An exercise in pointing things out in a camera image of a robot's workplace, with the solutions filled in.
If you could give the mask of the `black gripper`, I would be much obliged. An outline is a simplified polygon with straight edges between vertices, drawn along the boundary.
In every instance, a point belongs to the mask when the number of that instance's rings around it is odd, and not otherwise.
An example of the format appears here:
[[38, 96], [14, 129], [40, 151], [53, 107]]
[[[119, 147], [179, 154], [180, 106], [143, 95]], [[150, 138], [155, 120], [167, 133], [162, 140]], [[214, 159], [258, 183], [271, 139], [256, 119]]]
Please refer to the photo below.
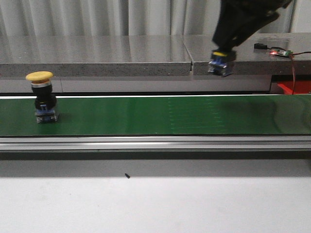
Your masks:
[[[220, 51], [229, 52], [256, 31], [279, 18], [276, 12], [292, 0], [222, 0], [213, 42]], [[268, 11], [251, 13], [249, 11]]]

